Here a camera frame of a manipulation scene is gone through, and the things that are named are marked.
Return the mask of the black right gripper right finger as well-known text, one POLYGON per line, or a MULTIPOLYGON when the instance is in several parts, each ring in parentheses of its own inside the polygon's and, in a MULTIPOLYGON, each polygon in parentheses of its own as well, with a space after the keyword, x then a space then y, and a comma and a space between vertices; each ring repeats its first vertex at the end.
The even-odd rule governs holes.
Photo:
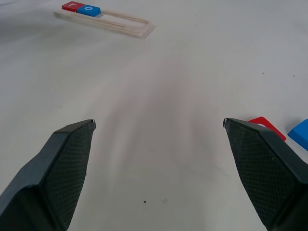
POLYGON ((267 231, 308 231, 308 164, 273 130, 223 121, 241 183, 267 231))

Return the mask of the red letter tile b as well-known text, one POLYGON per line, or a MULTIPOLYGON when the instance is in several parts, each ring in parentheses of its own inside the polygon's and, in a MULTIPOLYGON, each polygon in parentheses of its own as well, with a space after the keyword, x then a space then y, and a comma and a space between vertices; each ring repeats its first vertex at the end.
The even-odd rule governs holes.
POLYGON ((283 141, 286 141, 286 137, 274 125, 272 125, 265 117, 260 116, 254 119, 250 119, 249 122, 273 130, 283 141))

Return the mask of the blue letter tile o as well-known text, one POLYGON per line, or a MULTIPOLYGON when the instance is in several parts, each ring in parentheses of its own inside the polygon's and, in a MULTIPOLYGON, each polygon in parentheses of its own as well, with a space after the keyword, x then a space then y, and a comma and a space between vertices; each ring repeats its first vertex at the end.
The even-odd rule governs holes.
POLYGON ((77 13, 96 17, 101 14, 101 9, 99 7, 92 5, 83 5, 77 9, 77 13))

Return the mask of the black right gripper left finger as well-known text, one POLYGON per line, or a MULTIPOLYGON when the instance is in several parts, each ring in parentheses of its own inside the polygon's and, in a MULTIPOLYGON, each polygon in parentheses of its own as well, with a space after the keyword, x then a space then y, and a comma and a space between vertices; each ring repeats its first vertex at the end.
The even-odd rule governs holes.
POLYGON ((55 131, 0 195, 0 231, 67 231, 75 212, 96 123, 55 131))

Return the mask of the red letter tile r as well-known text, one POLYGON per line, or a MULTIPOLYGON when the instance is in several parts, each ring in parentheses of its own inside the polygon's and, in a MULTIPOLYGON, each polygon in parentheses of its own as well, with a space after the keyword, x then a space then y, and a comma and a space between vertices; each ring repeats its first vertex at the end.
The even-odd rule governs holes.
POLYGON ((63 4, 62 9, 66 11, 77 12, 77 10, 84 5, 85 5, 84 3, 70 1, 68 3, 63 4))

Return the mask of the light wooden letter tray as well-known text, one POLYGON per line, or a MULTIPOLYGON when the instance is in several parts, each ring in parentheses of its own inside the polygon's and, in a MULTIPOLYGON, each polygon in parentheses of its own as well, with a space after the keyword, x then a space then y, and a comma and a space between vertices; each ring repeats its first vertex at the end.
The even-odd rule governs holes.
POLYGON ((102 10, 101 14, 96 17, 66 10, 56 10, 53 14, 57 18, 69 22, 110 30, 136 38, 145 37, 154 29, 154 25, 150 21, 108 10, 102 10))

